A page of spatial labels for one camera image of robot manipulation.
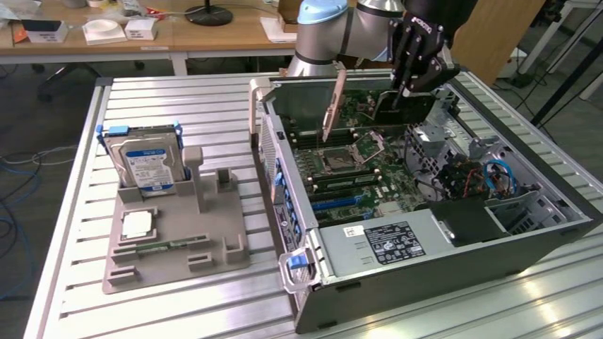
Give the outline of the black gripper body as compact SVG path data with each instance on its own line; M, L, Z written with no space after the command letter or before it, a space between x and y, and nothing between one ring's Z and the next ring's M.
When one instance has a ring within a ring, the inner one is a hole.
M442 49L449 49L460 26L468 21L472 2L458 1L404 1L402 14L389 20L388 59L393 60L393 38L397 25L416 25L424 34L421 55L416 60L429 59Z

